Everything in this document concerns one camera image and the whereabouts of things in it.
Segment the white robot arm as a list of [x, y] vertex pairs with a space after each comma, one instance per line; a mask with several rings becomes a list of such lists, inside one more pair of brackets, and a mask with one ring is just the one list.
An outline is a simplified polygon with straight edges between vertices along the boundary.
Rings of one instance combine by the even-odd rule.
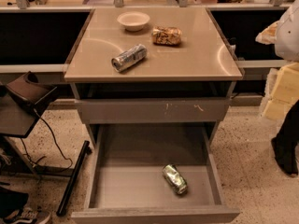
[[260, 105], [262, 117], [284, 119], [299, 100], [299, 0], [255, 40], [265, 45], [274, 44], [276, 55], [288, 62], [279, 69], [270, 69]]

